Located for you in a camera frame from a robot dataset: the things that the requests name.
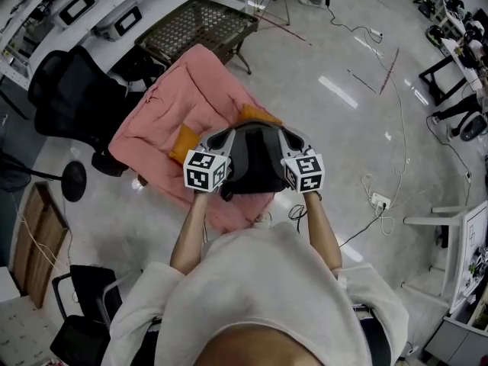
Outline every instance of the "black pants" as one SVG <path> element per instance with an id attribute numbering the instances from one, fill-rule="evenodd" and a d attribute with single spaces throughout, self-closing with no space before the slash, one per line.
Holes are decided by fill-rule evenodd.
<path id="1" fill-rule="evenodd" d="M 433 116 L 439 118 L 440 120 L 444 120 L 453 117 L 454 115 L 466 113 L 459 125 L 452 130 L 453 136 L 459 136 L 463 123 L 466 121 L 466 119 L 468 119 L 470 115 L 472 115 L 476 111 L 481 112 L 481 106 L 478 103 L 476 94 L 472 94 L 457 103 L 455 106 L 452 106 L 445 111 L 435 112 Z"/>

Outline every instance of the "shirt sleeve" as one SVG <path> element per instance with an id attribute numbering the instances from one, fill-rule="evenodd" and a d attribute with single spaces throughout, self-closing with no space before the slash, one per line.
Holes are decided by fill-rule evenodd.
<path id="1" fill-rule="evenodd" d="M 340 268 L 334 273 L 345 284 L 352 303 L 362 303 L 374 310 L 390 343 L 394 364 L 408 337 L 409 314 L 402 301 L 371 265 Z"/>
<path id="2" fill-rule="evenodd" d="M 184 277 L 168 265 L 148 264 L 112 320 L 102 366 L 130 366 L 153 318 L 163 314 L 170 293 Z"/>

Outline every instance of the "concrete floor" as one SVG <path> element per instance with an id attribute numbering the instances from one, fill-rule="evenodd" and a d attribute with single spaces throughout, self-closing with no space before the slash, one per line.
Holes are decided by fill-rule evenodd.
<path id="1" fill-rule="evenodd" d="M 374 219 L 361 178 L 371 174 L 371 192 L 393 200 L 406 156 L 398 196 L 393 209 L 385 214 L 394 219 L 394 227 L 391 220 L 384 220 L 384 231 L 391 234 L 385 236 L 377 221 L 342 251 L 347 265 L 370 262 L 396 289 L 410 312 L 409 341 L 423 345 L 446 309 L 409 294 L 400 285 L 428 271 L 435 234 L 433 227 L 403 225 L 403 218 L 426 215 L 432 206 L 464 204 L 468 187 L 462 164 L 449 148 L 437 143 L 425 126 L 426 117 L 435 108 L 418 74 L 441 59 L 424 35 L 429 20 L 412 0 L 332 0 L 337 23 L 381 31 L 384 39 L 378 45 L 365 36 L 364 29 L 351 33 L 332 26 L 328 11 L 299 5 L 297 0 L 288 3 L 291 26 L 287 29 L 306 41 L 262 22 L 260 31 L 250 36 L 242 49 L 253 74 L 247 75 L 237 59 L 228 68 L 271 113 L 306 132 L 323 154 L 323 206 L 339 241 Z M 284 14 L 282 0 L 272 4 L 270 9 Z M 401 98 L 407 152 L 399 99 L 392 82 L 379 94 L 387 76 L 380 61 L 389 68 L 397 50 L 391 77 Z M 460 75 L 455 66 L 449 66 L 438 76 L 438 82 L 448 89 Z M 343 98 L 338 95 L 340 91 L 345 94 Z M 460 99 L 461 91 L 441 108 Z M 441 123 L 435 131 L 445 135 L 445 126 Z M 478 204 L 486 199 L 486 147 L 478 140 L 455 141 L 453 145 L 472 173 L 468 202 Z M 84 144 L 49 138 L 36 164 L 39 170 L 60 173 L 70 159 L 78 158 L 87 168 L 85 196 L 76 204 L 66 203 L 73 234 L 72 262 L 103 265 L 119 275 L 152 260 L 168 262 L 185 213 L 150 186 L 139 192 L 133 190 L 131 183 L 136 175 L 132 171 L 121 178 L 97 172 L 90 165 L 91 156 L 92 149 Z M 59 185 L 50 185 L 63 207 Z M 271 206 L 274 222 L 288 220 L 290 208 L 302 202 L 302 197 L 291 191 L 277 194 Z M 302 221 L 301 231 L 307 234 L 306 221 Z M 67 270 L 68 245 L 69 237 L 59 255 L 62 272 Z M 68 311 L 76 311 L 70 285 L 62 287 L 62 292 Z M 59 325 L 61 316 L 51 289 L 45 309 Z"/>

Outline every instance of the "metal mesh table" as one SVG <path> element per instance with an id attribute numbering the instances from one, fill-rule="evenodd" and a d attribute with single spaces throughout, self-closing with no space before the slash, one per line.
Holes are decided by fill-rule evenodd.
<path id="1" fill-rule="evenodd" d="M 258 18 L 209 0 L 189 0 L 154 24 L 136 39 L 136 45 L 164 64 L 173 64 L 201 43 L 225 64 L 238 56 L 242 42 L 258 30 Z"/>

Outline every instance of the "pink blanket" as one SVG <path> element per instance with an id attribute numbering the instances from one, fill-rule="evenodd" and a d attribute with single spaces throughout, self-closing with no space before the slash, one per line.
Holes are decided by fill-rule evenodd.
<path id="1" fill-rule="evenodd" d="M 194 46 L 148 89 L 115 133 L 109 150 L 188 210 L 194 193 L 185 187 L 181 165 L 168 157 L 181 124 L 203 136 L 236 122 L 245 103 L 264 109 L 212 52 Z M 272 198 L 273 194 L 235 195 L 225 202 L 213 194 L 207 219 L 218 232 L 240 230 L 252 224 Z"/>

